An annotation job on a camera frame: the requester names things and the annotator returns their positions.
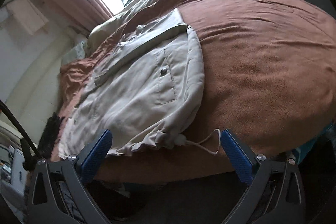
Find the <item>black garment on bed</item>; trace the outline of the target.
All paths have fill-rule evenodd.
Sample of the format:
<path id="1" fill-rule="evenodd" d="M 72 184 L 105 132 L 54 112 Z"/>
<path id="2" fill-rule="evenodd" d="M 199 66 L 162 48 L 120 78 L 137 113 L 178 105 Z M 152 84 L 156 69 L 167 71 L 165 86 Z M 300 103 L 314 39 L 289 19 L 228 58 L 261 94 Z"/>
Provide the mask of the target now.
<path id="1" fill-rule="evenodd" d="M 38 143 L 38 152 L 45 159 L 49 159 L 51 157 L 63 119 L 64 117 L 60 117 L 58 114 L 53 113 L 47 120 L 46 126 Z"/>

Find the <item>pale green pillow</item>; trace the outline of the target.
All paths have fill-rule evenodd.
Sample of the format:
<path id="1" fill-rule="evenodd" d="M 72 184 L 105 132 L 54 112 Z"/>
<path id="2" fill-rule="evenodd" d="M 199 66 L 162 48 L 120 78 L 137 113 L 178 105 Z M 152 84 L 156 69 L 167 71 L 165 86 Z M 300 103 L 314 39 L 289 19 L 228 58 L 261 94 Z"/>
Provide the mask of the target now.
<path id="1" fill-rule="evenodd" d="M 83 59 L 85 57 L 85 46 L 86 42 L 80 42 L 74 46 L 62 57 L 61 66 L 67 65 L 78 59 Z"/>

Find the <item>cream cloth on wall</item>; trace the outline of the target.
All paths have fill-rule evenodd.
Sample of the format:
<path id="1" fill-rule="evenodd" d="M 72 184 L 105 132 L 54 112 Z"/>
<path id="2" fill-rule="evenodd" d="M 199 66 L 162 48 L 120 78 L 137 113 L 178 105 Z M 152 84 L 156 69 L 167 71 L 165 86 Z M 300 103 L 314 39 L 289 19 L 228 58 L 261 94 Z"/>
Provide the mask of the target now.
<path id="1" fill-rule="evenodd" d="M 13 0 L 6 8 L 29 35 L 34 35 L 49 22 L 30 0 Z"/>

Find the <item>beige zip jacket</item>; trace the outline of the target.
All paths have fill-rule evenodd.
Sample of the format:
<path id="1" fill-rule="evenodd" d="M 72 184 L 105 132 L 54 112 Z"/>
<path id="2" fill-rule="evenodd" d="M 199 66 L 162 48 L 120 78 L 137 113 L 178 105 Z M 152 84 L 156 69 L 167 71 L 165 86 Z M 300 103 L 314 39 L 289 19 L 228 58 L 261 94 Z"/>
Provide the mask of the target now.
<path id="1" fill-rule="evenodd" d="M 79 153 L 103 131 L 109 154 L 192 145 L 205 66 L 197 33 L 178 9 L 125 35 L 93 70 L 66 122 L 58 155 Z"/>

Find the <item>cream padded headboard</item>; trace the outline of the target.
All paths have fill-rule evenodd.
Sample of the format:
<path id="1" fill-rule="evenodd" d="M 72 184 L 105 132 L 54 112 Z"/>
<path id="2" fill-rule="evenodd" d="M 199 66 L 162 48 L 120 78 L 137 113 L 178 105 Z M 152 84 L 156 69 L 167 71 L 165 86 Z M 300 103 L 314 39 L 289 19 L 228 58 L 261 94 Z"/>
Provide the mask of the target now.
<path id="1" fill-rule="evenodd" d="M 66 28 L 28 67 L 6 101 L 34 143 L 39 143 L 45 125 L 63 103 L 60 87 L 62 57 L 80 42 L 83 34 Z"/>

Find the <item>rust brown bed blanket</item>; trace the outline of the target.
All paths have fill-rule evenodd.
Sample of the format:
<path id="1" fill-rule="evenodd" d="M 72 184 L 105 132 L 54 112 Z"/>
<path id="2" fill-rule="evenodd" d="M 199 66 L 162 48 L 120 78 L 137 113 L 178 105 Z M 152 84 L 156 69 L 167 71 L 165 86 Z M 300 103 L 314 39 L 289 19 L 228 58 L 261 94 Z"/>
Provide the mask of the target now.
<path id="1" fill-rule="evenodd" d="M 89 57 L 61 68 L 64 103 L 51 160 L 93 70 L 137 26 L 178 9 L 197 33 L 205 66 L 201 106 L 184 134 L 192 145 L 110 155 L 97 179 L 155 184 L 228 172 L 220 130 L 255 153 L 295 149 L 335 117 L 335 19 L 303 0 L 159 0 L 136 13 Z"/>

